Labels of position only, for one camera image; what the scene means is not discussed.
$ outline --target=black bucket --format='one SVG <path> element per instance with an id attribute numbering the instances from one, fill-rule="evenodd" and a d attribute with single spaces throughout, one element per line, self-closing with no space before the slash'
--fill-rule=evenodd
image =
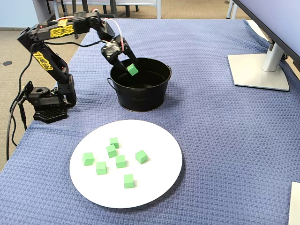
<path id="1" fill-rule="evenodd" d="M 117 92 L 119 103 L 126 109 L 146 112 L 160 107 L 165 99 L 165 90 L 171 78 L 171 68 L 166 64 L 146 58 L 138 59 L 138 73 L 131 76 L 115 67 L 111 70 L 111 79 Z M 131 60 L 122 61 L 128 67 Z"/>

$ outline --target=wall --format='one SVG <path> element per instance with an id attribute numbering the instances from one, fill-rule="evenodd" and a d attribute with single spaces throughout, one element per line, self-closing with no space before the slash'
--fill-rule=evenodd
<path id="1" fill-rule="evenodd" d="M 31 27 L 51 17 L 45 0 L 0 0 L 0 27 Z"/>

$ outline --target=yellow label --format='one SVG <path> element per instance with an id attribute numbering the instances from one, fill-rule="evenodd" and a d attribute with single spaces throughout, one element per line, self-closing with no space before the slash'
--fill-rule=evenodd
<path id="1" fill-rule="evenodd" d="M 65 27 L 67 25 L 68 19 L 62 19 L 58 21 L 58 26 L 59 27 Z"/>
<path id="2" fill-rule="evenodd" d="M 58 27 L 50 30 L 50 37 L 56 38 L 56 37 L 62 37 L 66 34 L 72 34 L 74 32 L 73 25 L 68 25 L 66 27 Z"/>
<path id="3" fill-rule="evenodd" d="M 34 53 L 33 56 L 34 56 L 34 58 L 36 58 L 38 60 L 39 64 L 41 64 L 41 66 L 45 70 L 53 70 L 53 68 L 49 64 L 49 61 L 44 58 L 44 56 L 41 52 Z"/>

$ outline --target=silver stand base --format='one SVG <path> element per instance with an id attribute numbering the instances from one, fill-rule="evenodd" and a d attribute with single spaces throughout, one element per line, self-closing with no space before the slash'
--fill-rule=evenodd
<path id="1" fill-rule="evenodd" d="M 228 55 L 236 86 L 289 91 L 289 84 L 280 66 L 274 72 L 262 70 L 266 54 Z"/>

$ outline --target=monitor stand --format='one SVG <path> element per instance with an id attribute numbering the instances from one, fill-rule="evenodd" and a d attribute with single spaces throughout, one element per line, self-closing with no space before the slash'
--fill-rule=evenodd
<path id="1" fill-rule="evenodd" d="M 267 54 L 228 55 L 234 85 L 289 91 L 279 66 L 283 53 L 275 43 L 270 45 Z"/>

